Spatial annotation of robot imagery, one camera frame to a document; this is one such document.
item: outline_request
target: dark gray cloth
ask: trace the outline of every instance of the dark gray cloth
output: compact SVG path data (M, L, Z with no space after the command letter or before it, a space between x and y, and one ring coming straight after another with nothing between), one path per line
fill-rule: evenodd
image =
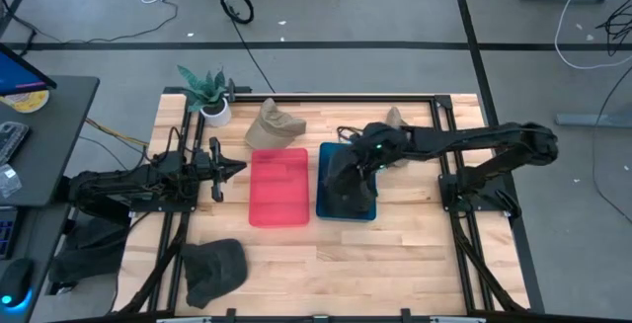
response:
M246 281L248 265L244 248L235 239L202 245L186 244L182 258L187 272L187 304L203 309Z
M48 278L55 283L73 283L119 270L127 228L105 219L93 218L75 227L64 249L50 264Z

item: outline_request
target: beige cloth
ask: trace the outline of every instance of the beige cloth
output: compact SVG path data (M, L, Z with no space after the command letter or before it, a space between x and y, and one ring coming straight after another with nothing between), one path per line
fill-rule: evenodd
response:
M246 143L254 149L285 148L296 136L304 134L306 127L305 120L279 111L275 100L268 98L246 132Z
M386 114L386 121L384 122L396 129L399 129L400 126L402 125L408 125L404 120L402 120L402 114L399 112L397 107L392 107L388 111L388 114ZM408 164L408 160L402 159L402 160L395 161L394 163L391 164L391 166L402 167L402 166L405 166L406 164Z

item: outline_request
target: white pot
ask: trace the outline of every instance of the white pot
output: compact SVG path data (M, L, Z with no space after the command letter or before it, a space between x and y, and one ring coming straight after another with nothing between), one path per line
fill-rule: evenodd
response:
M209 115L204 109L199 110L200 113L206 118L206 123L211 126L224 126L230 122L232 114L230 113L230 107L228 107L228 101L224 98L224 109L217 115Z

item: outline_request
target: green plant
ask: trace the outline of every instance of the green plant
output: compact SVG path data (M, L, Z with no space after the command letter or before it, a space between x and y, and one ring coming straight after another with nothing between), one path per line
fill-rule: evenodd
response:
M210 71L206 73L206 78L198 79L188 68L178 65L178 71L189 83L188 95L194 102L189 106L189 112L198 112L206 106L217 106L224 102L224 92L226 92L226 79L224 72L219 71L213 78ZM234 89L235 83L228 79L228 87Z

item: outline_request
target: computer monitor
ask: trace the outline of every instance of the computer monitor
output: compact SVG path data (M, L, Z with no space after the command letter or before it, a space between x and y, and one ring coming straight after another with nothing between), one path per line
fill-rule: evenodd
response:
M57 85L0 43L0 96L41 91Z

